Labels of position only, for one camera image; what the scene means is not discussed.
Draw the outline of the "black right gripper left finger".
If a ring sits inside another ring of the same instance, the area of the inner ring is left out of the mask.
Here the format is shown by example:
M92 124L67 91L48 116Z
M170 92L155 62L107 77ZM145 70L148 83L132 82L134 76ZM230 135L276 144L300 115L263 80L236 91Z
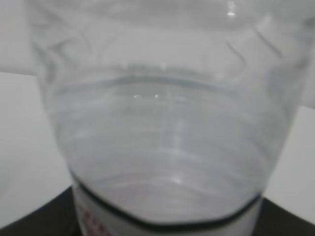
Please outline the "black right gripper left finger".
M2 236L80 236L72 188L27 216L0 229Z

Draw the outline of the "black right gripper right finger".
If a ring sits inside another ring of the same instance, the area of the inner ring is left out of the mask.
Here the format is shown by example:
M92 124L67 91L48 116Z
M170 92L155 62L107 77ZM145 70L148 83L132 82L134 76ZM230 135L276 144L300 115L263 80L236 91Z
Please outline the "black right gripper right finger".
M252 235L315 236L315 226L264 198Z

